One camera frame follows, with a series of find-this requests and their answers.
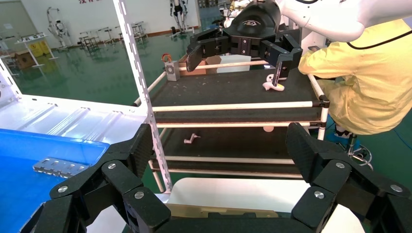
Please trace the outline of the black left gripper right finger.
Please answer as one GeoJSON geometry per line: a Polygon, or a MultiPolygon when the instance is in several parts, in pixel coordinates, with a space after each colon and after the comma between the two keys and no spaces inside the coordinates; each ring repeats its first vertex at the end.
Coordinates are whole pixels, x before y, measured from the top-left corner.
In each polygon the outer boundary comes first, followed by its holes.
{"type": "Polygon", "coordinates": [[[412,194],[405,186],[355,163],[337,145],[310,136],[299,123],[286,134],[287,152],[310,187],[292,218],[321,232],[338,205],[373,233],[412,230],[412,194]]]}

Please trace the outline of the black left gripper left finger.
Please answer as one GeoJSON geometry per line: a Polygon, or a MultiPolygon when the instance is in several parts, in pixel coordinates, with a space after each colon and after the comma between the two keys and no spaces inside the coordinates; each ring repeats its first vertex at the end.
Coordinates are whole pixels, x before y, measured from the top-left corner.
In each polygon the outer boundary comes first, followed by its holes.
{"type": "Polygon", "coordinates": [[[154,233],[170,210],[142,181],[153,153],[151,127],[111,145],[99,161],[56,185],[35,226],[37,233],[84,233],[99,213],[114,206],[134,233],[154,233]]]}

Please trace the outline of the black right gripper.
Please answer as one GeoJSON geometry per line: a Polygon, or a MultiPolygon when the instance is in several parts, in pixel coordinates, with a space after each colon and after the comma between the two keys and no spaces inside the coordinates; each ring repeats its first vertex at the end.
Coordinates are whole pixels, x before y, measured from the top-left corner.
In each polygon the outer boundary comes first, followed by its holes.
{"type": "Polygon", "coordinates": [[[194,71],[208,57],[225,53],[259,57],[275,67],[271,81],[278,86],[280,78],[299,65],[302,48],[289,34],[275,40],[281,12],[273,0],[254,0],[249,3],[223,30],[209,29],[190,37],[186,69],[194,71]]]}

